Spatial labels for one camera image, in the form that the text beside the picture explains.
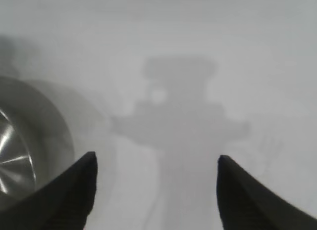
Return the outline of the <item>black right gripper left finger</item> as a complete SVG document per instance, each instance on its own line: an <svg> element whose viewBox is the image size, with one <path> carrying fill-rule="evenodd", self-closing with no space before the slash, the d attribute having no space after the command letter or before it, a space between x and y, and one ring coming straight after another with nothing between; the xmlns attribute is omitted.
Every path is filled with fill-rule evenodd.
<svg viewBox="0 0 317 230"><path fill-rule="evenodd" d="M0 213L2 230L82 230L95 203L98 163L87 152L49 184Z"/></svg>

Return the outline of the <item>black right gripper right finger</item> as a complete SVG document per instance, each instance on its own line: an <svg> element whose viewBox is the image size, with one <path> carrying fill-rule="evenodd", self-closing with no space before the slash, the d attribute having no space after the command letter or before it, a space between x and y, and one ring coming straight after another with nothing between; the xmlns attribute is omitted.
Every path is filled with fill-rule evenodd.
<svg viewBox="0 0 317 230"><path fill-rule="evenodd" d="M225 230L316 230L317 220L252 177L230 156L217 165L217 205Z"/></svg>

